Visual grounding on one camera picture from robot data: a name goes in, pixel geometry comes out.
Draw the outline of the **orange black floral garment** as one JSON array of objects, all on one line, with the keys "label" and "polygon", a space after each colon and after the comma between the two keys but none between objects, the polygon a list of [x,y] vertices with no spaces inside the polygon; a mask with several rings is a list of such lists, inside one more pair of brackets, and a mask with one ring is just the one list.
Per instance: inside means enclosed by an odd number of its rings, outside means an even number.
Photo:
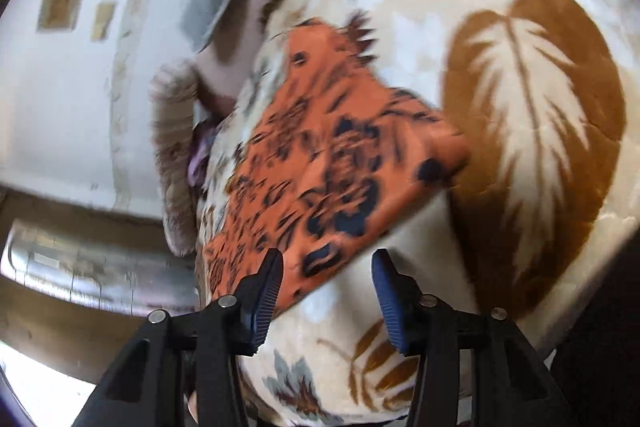
[{"label": "orange black floral garment", "polygon": [[285,78],[232,174],[221,229],[204,249],[214,297],[265,254],[283,257],[277,307],[298,303],[421,207],[468,162],[463,133],[372,72],[369,21],[320,18],[285,43]]}]

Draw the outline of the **brown door with stained glass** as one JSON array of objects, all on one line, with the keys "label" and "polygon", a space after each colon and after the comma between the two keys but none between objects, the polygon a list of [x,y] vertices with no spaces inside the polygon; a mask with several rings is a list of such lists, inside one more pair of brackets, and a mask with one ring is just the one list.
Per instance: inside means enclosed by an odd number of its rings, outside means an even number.
[{"label": "brown door with stained glass", "polygon": [[148,314],[200,304],[156,220],[1,192],[1,340],[95,383]]}]

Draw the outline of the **purple cloth under bolster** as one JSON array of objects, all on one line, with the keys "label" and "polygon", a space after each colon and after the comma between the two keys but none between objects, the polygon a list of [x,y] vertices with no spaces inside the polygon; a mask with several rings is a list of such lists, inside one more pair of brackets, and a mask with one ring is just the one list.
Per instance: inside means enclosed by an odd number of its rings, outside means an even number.
[{"label": "purple cloth under bolster", "polygon": [[186,170],[186,179],[188,179],[190,187],[201,186],[205,181],[210,148],[215,141],[216,134],[216,126],[212,126],[206,121],[198,124],[193,131],[188,170]]}]

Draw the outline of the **striped floral bolster pillow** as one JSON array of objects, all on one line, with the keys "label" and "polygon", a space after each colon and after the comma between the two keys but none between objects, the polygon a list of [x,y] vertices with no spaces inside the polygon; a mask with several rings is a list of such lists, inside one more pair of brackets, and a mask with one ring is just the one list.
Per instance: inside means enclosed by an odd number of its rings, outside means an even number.
[{"label": "striped floral bolster pillow", "polygon": [[151,143],[163,205],[163,229],[177,257],[195,251],[195,204],[188,166],[198,97],[198,72],[190,61],[160,66],[150,83]]}]

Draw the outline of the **pink padded headboard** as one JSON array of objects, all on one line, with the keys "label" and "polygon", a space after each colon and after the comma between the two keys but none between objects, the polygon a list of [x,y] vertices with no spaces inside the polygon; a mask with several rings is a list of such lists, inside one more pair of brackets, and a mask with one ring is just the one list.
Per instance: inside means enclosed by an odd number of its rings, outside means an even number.
[{"label": "pink padded headboard", "polygon": [[217,120],[229,116],[262,46],[262,7],[268,0],[231,0],[208,46],[194,57],[198,101]]}]

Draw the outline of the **leaf pattern plush blanket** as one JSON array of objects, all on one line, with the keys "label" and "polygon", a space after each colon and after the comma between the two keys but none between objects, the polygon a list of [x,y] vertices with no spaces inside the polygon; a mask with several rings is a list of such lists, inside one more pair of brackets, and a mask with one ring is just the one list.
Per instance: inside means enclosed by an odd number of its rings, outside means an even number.
[{"label": "leaf pattern plush blanket", "polygon": [[232,174],[285,78],[285,43],[311,18],[363,13],[372,72],[438,110],[469,144],[465,166],[332,279],[279,310],[239,361],[245,399],[276,426],[392,421],[418,363],[388,339],[370,258],[450,306],[501,308],[551,351],[601,270],[639,225],[639,0],[270,0],[265,40],[210,150],[200,200],[206,244]]}]

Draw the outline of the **gold wall switch right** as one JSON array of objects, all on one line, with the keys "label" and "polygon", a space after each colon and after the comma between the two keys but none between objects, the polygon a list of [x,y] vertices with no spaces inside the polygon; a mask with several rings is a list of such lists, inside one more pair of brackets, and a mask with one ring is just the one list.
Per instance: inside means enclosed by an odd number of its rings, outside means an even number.
[{"label": "gold wall switch right", "polygon": [[116,8],[117,2],[114,0],[103,0],[98,3],[91,29],[92,42],[104,41],[107,38]]}]

